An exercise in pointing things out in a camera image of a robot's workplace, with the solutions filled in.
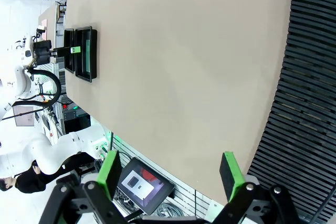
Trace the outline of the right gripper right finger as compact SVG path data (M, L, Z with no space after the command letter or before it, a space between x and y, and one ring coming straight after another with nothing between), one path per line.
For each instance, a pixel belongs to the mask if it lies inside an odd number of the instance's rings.
M213 223L299 223L289 191L282 185L264 189L247 182L233 152L224 152L219 173L228 200Z

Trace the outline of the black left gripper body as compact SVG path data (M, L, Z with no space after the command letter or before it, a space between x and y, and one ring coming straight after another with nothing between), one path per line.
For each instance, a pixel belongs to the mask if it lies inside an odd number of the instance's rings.
M51 41L43 40L34 43L34 53L36 57L36 65L45 65L50 63L51 57Z

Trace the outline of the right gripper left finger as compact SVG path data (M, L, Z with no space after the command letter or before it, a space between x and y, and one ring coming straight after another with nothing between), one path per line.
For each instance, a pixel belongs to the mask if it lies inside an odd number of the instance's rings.
M118 151L109 151L98 177L81 184L69 175L51 192L39 223L78 223L93 213L99 223L123 223L123 215L112 203L122 167Z

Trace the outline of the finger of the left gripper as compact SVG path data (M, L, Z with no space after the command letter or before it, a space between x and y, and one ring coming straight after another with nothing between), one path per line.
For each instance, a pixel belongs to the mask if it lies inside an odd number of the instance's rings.
M80 53L80 46L77 46L77 47L54 48L52 50L52 52L57 57L65 57L65 56L70 55L70 54Z

